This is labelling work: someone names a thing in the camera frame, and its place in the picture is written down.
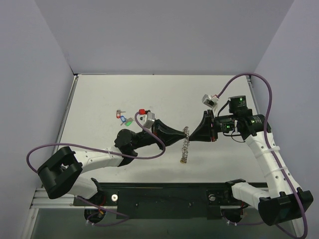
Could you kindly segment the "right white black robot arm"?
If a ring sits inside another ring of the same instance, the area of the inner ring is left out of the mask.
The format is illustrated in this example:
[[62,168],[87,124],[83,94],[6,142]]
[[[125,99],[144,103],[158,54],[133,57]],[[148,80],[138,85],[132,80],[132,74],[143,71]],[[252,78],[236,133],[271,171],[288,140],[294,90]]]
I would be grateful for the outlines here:
[[301,218],[314,198],[292,177],[265,117],[253,114],[245,96],[228,99],[229,114],[226,116],[216,116],[216,96],[204,95],[202,102],[210,109],[204,111],[189,141],[215,142],[220,133],[237,131],[253,152],[268,186],[268,191],[263,191],[242,179],[228,181],[222,192],[224,201],[233,204],[240,200],[253,206],[269,226]]

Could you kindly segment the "white disc wire keyring holder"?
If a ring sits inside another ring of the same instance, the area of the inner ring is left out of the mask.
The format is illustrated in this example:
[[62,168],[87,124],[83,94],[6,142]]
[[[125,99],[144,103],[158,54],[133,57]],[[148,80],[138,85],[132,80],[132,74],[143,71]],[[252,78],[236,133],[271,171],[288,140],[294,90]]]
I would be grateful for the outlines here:
[[186,137],[183,140],[180,162],[182,164],[186,164],[187,163],[187,159],[188,159],[188,147],[189,147],[189,127],[185,126],[183,128],[183,132],[186,135]]

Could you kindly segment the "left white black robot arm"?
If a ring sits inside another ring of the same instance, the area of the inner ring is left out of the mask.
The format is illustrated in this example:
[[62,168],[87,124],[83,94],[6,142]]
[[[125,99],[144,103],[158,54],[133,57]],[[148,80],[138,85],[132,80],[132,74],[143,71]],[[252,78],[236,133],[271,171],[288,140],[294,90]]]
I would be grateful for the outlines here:
[[62,147],[39,167],[37,174],[50,199],[71,194],[97,205],[103,198],[102,189],[96,179],[83,178],[83,173],[128,165],[138,159],[136,149],[156,144],[161,151],[165,151],[167,146],[184,138],[184,132],[168,127],[157,119],[151,129],[142,129],[138,133],[120,130],[115,144],[110,148],[73,151],[69,146]]

